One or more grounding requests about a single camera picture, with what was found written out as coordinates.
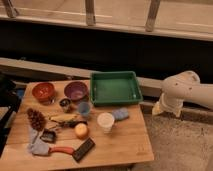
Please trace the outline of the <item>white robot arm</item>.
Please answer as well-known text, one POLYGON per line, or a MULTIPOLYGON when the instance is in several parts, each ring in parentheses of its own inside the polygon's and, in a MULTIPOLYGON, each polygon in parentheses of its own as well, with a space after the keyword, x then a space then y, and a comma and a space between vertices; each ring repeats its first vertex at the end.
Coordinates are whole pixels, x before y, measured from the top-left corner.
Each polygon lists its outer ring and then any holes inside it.
POLYGON ((179 117, 184 101, 213 110, 213 84, 202 84, 194 71, 167 77, 162 82, 162 94, 153 106, 152 114, 170 112, 179 117))

